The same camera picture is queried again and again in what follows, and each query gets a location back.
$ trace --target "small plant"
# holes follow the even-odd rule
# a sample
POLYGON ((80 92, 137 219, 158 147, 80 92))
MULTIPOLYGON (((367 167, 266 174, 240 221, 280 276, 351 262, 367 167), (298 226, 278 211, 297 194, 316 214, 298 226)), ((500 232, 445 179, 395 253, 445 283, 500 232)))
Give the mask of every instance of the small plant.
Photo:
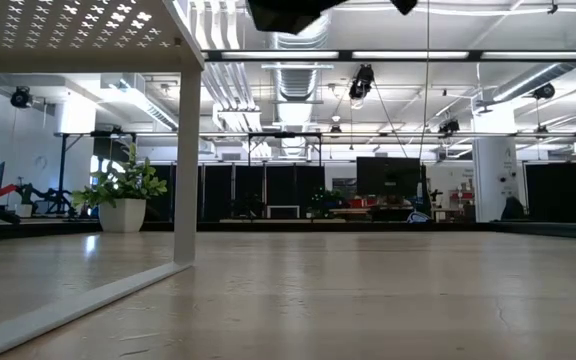
POLYGON ((130 145, 128 162, 119 162, 125 172, 121 173, 108 164, 106 172, 95 172, 93 177, 99 179, 96 186, 85 187, 83 191, 73 192, 73 203, 79 206, 87 203, 90 207, 109 203, 113 207, 118 199, 150 199, 166 193, 166 181, 159 180, 155 168, 150 166, 150 159, 137 164, 137 147, 130 145))

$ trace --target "potted plant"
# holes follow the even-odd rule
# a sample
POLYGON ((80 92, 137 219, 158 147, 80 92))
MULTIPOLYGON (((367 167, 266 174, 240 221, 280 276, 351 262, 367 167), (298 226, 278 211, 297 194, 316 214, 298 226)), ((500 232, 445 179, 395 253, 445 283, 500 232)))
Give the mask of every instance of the potted plant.
POLYGON ((26 184, 18 187, 17 192, 21 195, 21 204, 15 207, 15 215, 20 218, 32 217, 32 184, 26 184))
POLYGON ((150 160, 137 163, 137 148, 130 145, 128 162, 119 165, 119 172, 109 163, 106 172, 96 172, 92 176, 99 179, 94 187, 73 192, 75 206, 87 203, 90 207, 99 206, 99 222, 106 232, 138 232, 146 215, 146 200, 167 191, 166 181, 159 180, 150 160))

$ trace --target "cable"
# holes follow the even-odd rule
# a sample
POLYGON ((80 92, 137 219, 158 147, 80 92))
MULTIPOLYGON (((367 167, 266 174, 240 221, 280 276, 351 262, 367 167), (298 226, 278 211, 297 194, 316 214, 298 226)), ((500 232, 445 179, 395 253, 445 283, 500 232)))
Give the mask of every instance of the cable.
POLYGON ((379 100, 381 101, 381 106, 384 108, 384 112, 386 113, 386 119, 388 119, 388 123, 392 127, 392 132, 395 134, 395 137, 397 138, 397 142, 399 143, 401 150, 404 152, 406 159, 408 159, 408 154, 406 153, 406 149, 404 148, 404 145, 401 143, 401 140, 399 139, 399 134, 397 134, 397 130, 395 130, 395 126, 392 124, 392 121, 390 121, 390 115, 388 114, 388 110, 386 109, 386 104, 384 103, 384 100, 381 98, 381 92, 379 91, 379 86, 377 85, 376 80, 375 80, 375 90, 377 90, 377 95, 379 95, 379 100))
POLYGON ((344 92, 341 94, 341 97, 339 98, 339 101, 337 101, 337 107, 335 108, 335 111, 333 111, 331 117, 335 116, 338 114, 339 111, 339 107, 341 106, 341 103, 344 101, 344 96, 346 96, 346 92, 348 91, 348 89, 350 88, 350 84, 353 81, 353 76, 350 77, 350 79, 348 80, 348 83, 346 84, 346 89, 344 90, 344 92))
POLYGON ((428 117, 428 82, 430 81, 430 1, 426 3, 428 13, 426 14, 426 91, 424 91, 424 127, 421 129, 421 144, 419 144, 419 160, 424 151, 424 135, 426 135, 426 125, 428 117))

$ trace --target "ceiling light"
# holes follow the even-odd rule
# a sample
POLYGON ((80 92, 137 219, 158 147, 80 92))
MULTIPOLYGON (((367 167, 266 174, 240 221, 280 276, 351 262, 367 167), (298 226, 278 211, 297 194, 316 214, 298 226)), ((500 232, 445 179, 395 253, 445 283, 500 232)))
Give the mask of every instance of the ceiling light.
POLYGON ((468 51, 353 51, 353 59, 465 59, 468 51))
POLYGON ((576 60, 576 51, 486 51, 487 60, 576 60))
POLYGON ((337 51, 226 51, 221 54, 226 60, 293 60, 293 59, 336 59, 337 51))
POLYGON ((325 64, 262 64, 264 70, 332 70, 334 65, 325 64))

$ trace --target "light fixture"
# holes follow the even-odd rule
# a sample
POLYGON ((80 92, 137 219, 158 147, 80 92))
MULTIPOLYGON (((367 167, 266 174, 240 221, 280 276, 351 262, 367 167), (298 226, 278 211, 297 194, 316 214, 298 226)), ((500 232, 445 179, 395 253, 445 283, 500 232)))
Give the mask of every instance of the light fixture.
POLYGON ((576 51, 486 51, 486 60, 576 60, 576 51))
POLYGON ((332 70, 334 65, 326 64, 261 64, 264 70, 332 70))
POLYGON ((443 134, 452 134, 455 133, 457 131, 459 131, 459 121, 457 119, 450 119, 446 122, 444 122, 443 124, 441 124, 441 126, 439 126, 439 130, 440 133, 443 134))
POLYGON ((292 59, 337 59, 337 51, 226 51, 221 54, 226 60, 292 60, 292 59))
POLYGON ((468 51, 353 51, 353 59, 465 59, 468 51))
POLYGON ((348 96, 351 102, 355 102, 357 105, 353 108, 360 109, 363 106, 363 99, 368 95, 370 90, 372 90, 371 84, 375 81, 375 73, 372 71, 372 66, 370 64, 361 64, 357 75, 352 80, 352 85, 350 86, 350 91, 348 96))

